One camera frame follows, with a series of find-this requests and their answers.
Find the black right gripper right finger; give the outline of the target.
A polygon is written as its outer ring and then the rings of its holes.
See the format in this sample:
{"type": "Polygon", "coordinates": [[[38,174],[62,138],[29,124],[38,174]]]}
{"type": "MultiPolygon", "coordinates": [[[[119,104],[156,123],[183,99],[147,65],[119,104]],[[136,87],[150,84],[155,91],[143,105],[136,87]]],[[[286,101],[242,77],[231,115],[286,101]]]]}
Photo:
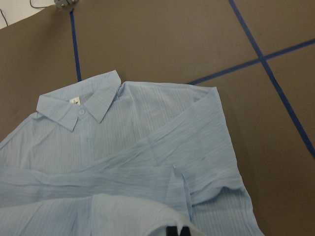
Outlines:
{"type": "Polygon", "coordinates": [[[190,236],[190,229],[187,226],[182,227],[180,236],[190,236]]]}

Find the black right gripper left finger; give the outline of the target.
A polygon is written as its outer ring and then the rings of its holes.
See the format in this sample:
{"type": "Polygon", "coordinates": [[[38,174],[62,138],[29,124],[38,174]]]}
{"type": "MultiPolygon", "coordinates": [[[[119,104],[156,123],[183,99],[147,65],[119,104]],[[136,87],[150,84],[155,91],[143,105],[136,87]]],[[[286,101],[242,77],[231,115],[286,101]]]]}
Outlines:
{"type": "Polygon", "coordinates": [[[178,230],[176,226],[167,226],[165,229],[166,236],[178,236],[178,230]]]}

